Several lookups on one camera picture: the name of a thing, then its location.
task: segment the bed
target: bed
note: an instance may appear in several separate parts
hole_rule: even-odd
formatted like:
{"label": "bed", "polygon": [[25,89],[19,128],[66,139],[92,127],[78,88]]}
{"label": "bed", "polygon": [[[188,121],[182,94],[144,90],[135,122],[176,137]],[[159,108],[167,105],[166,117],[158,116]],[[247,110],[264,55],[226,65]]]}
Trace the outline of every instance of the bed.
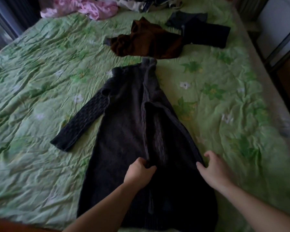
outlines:
{"label": "bed", "polygon": [[[231,33],[225,49],[187,45],[179,58],[158,60],[161,88],[201,153],[221,154],[243,189],[290,214],[290,114],[232,5],[183,2],[182,11],[207,12]],[[103,39],[129,33],[141,16],[179,33],[164,25],[173,11],[41,19],[0,51],[0,218],[56,230],[75,220],[101,118],[70,152],[49,142],[112,68],[141,61],[115,56]],[[219,194],[217,201],[216,231],[252,231]]]}

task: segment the knitted sleeve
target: knitted sleeve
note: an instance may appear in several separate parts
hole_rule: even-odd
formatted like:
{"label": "knitted sleeve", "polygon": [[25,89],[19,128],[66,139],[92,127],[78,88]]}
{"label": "knitted sleeve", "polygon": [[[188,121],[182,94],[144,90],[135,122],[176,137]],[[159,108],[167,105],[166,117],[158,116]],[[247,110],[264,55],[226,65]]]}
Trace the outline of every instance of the knitted sleeve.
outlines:
{"label": "knitted sleeve", "polygon": [[108,97],[100,89],[50,141],[62,151],[69,151],[79,137],[99,118],[108,106]]}

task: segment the pink fabric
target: pink fabric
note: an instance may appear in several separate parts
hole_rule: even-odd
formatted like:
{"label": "pink fabric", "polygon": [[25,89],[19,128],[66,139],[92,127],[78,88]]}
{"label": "pink fabric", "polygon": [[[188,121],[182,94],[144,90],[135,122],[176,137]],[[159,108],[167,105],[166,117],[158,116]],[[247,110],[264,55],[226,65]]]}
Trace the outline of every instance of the pink fabric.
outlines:
{"label": "pink fabric", "polygon": [[54,8],[41,11],[41,17],[61,17],[72,12],[80,12],[94,20],[107,19],[116,15],[118,7],[116,2],[102,2],[95,0],[54,0]]}

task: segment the gray cloth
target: gray cloth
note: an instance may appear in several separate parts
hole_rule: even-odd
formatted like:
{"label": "gray cloth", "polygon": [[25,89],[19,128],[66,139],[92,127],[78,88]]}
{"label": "gray cloth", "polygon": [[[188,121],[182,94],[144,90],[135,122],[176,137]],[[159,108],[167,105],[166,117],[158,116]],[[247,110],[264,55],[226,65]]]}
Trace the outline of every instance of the gray cloth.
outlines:
{"label": "gray cloth", "polygon": [[182,25],[184,25],[185,23],[187,23],[189,20],[193,18],[196,18],[201,22],[206,22],[207,13],[190,14],[190,13],[181,12],[179,10],[179,11],[174,12],[171,15],[171,17],[168,19],[165,25],[168,27],[182,29]]}
{"label": "gray cloth", "polygon": [[157,61],[117,67],[113,77],[51,141],[68,150],[102,113],[86,171],[77,215],[96,205],[120,184],[138,157],[157,166],[151,182],[133,199],[121,224],[149,230],[214,231],[214,190],[196,167],[202,157],[178,120],[155,75]]}

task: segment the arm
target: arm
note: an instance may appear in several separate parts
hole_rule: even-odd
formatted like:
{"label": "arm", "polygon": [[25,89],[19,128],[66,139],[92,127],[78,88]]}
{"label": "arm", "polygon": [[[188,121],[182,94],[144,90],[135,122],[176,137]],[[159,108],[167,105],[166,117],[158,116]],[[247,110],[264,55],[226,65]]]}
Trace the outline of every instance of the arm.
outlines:
{"label": "arm", "polygon": [[236,186],[231,180],[231,170],[222,157],[212,151],[204,155],[210,159],[209,166],[205,168],[197,162],[197,168],[204,180],[224,195],[256,232],[290,232],[289,215]]}
{"label": "arm", "polygon": [[151,180],[157,167],[144,167],[146,160],[138,158],[129,166],[124,182],[110,195],[81,215],[64,232],[117,231],[136,193]]}

